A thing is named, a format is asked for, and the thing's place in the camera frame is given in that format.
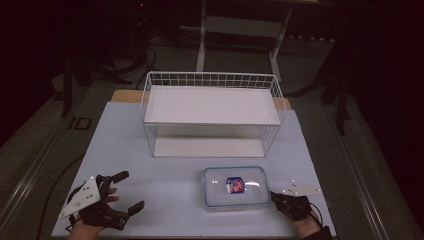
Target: wire rack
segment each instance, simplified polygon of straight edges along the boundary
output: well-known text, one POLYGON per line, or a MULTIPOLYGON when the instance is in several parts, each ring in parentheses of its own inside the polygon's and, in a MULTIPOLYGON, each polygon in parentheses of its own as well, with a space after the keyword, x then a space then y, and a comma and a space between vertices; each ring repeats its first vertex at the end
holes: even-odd
MULTIPOLYGON (((286 105, 283 100, 283 94, 278 79, 275 75, 221 72, 149 72, 146 76, 144 93, 142 96, 141 113, 152 153, 155 149, 158 126, 144 124, 144 119, 149 105, 150 91, 154 85, 268 89, 274 100, 280 123, 283 123, 284 120, 286 105)), ((264 154, 266 154, 271 147, 278 130, 279 127, 275 126, 260 127, 260 138, 264 154)))

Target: white tabletop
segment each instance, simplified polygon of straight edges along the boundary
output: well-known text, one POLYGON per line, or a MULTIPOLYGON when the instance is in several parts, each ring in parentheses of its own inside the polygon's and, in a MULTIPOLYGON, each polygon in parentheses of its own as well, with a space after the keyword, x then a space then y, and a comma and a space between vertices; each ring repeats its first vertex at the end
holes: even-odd
MULTIPOLYGON (((231 212, 205 208, 201 175, 209 167, 260 166, 271 191, 281 192, 291 180, 320 188, 315 169, 294 111, 285 120, 265 158, 153 158, 141 123, 140 104, 109 102, 87 154, 70 189, 90 176, 129 171, 118 183, 121 199, 110 206, 127 208, 140 200, 145 208, 132 216, 123 231, 105 229, 101 236, 125 238, 281 238, 296 230, 273 203, 231 212)), ((320 209, 324 225, 335 235, 322 194, 309 196, 320 209)), ((52 236, 67 236, 67 219, 57 221, 52 236)))

